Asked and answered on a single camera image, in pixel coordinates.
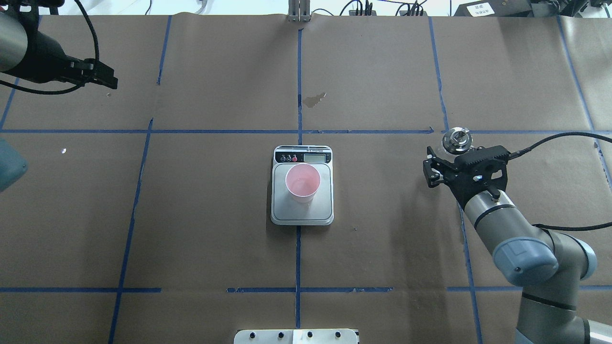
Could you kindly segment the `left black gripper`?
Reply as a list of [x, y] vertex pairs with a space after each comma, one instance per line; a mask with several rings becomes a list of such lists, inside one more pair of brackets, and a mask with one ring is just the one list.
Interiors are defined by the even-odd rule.
[[14, 76], [37, 84], [60, 81], [79, 85], [90, 82], [113, 90], [118, 89], [114, 72], [94, 72], [96, 58], [85, 60], [65, 54], [60, 44], [52, 37], [41, 33], [27, 33], [25, 29], [14, 30]]

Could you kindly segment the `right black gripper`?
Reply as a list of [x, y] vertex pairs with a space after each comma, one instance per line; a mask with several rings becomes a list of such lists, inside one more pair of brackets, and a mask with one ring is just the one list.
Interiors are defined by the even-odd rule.
[[453, 162], [444, 146], [427, 146], [423, 172], [428, 188], [448, 186], [460, 205], [482, 192], [500, 201], [508, 183], [508, 161], [509, 151], [501, 145], [468, 150]]

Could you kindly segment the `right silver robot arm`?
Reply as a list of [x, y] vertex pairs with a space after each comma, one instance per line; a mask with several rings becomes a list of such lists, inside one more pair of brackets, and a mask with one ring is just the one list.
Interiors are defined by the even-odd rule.
[[512, 285], [522, 288], [516, 344], [609, 344], [610, 325], [577, 314], [579, 286], [594, 274], [594, 250], [571, 235], [532, 225], [506, 193], [503, 146], [468, 148], [453, 161], [432, 147], [423, 162], [428, 187], [448, 186]]

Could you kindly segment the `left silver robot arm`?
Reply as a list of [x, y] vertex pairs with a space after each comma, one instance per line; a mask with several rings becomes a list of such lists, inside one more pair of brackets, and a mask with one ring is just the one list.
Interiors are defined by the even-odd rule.
[[89, 83], [117, 89], [118, 79], [113, 68], [100, 60], [98, 34], [90, 16], [80, 1], [76, 2], [92, 36], [94, 57], [78, 59], [68, 56], [61, 44], [41, 32], [40, 8], [46, 7], [57, 15], [63, 0], [3, 0], [1, 2], [1, 72], [35, 84], [53, 81], [69, 84], [57, 91], [42, 91], [2, 81], [14, 91], [35, 95], [65, 95]]

